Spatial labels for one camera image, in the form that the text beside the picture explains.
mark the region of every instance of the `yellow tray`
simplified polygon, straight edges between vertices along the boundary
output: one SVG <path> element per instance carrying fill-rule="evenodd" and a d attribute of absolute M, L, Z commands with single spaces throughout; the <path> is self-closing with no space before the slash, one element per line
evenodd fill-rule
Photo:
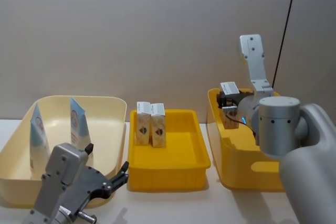
<path fill-rule="evenodd" d="M 135 145 L 136 111 L 130 115 L 128 187 L 137 191 L 201 190 L 210 160 L 197 116 L 191 110 L 165 110 L 166 148 Z"/>
<path fill-rule="evenodd" d="M 75 97 L 85 109 L 93 148 L 93 167 L 111 178 L 120 168 L 124 146 L 126 103 L 114 97 Z M 37 101 L 50 150 L 70 142 L 70 97 L 52 96 Z M 41 180 L 31 180 L 29 166 L 30 118 L 33 106 L 24 116 L 0 153 L 0 193 L 11 207 L 33 206 Z M 88 207 L 104 204 L 95 199 Z"/>
<path fill-rule="evenodd" d="M 218 93 L 219 89 L 208 91 L 206 128 L 222 184 L 230 189 L 283 190 L 279 162 L 260 151 L 252 131 L 241 124 L 238 129 L 224 129 L 216 100 Z"/>

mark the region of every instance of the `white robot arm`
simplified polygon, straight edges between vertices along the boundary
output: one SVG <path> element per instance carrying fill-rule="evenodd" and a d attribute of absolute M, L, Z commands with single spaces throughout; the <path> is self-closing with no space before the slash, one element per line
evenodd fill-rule
<path fill-rule="evenodd" d="M 241 36 L 240 48 L 253 94 L 222 93 L 219 107 L 234 107 L 226 119 L 244 122 L 260 150 L 279 159 L 282 184 L 301 224 L 336 223 L 335 125 L 316 104 L 301 106 L 296 98 L 274 96 L 260 35 Z"/>

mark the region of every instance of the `cream plastic tray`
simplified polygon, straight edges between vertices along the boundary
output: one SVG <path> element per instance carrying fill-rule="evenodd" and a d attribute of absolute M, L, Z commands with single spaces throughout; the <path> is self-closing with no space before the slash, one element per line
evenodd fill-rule
<path fill-rule="evenodd" d="M 108 178 L 120 168 L 125 134 L 126 103 L 114 97 L 75 97 L 85 109 L 93 148 L 93 167 Z M 38 101 L 50 150 L 70 143 L 70 96 L 57 95 Z M 0 153 L 0 194 L 10 207 L 30 208 L 41 187 L 31 180 L 29 166 L 30 118 L 34 106 Z M 104 204 L 95 199 L 88 207 Z"/>

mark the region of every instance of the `screw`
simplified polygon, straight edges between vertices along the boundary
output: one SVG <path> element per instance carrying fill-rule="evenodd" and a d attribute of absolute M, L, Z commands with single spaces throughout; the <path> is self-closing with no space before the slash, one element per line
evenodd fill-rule
<path fill-rule="evenodd" d="M 91 224 L 97 223 L 97 217 L 95 215 L 88 215 L 85 212 L 78 212 L 77 216 L 83 220 L 86 220 L 87 222 Z"/>

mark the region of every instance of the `box label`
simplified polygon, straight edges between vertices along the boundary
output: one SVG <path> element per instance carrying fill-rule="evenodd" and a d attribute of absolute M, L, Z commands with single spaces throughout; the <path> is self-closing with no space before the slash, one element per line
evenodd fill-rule
<path fill-rule="evenodd" d="M 137 102 L 137 114 L 150 114 L 151 104 L 149 102 Z"/>
<path fill-rule="evenodd" d="M 152 103 L 151 104 L 151 115 L 163 115 L 164 116 L 164 105 L 163 103 Z"/>
<path fill-rule="evenodd" d="M 224 94 L 239 94 L 239 90 L 234 81 L 222 82 L 220 85 L 221 90 Z"/>

